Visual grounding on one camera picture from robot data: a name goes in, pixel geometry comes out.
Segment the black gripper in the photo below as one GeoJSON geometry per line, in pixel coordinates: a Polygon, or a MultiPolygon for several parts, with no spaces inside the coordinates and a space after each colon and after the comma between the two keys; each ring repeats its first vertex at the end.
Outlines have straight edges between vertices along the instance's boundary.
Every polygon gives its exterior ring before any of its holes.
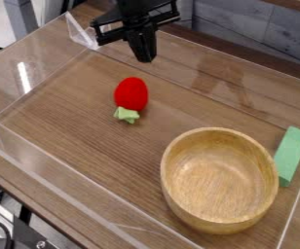
{"type": "Polygon", "coordinates": [[[126,41],[139,62],[157,56],[158,28],[179,20],[177,0],[117,0],[113,9],[90,22],[99,46],[126,41]]]}

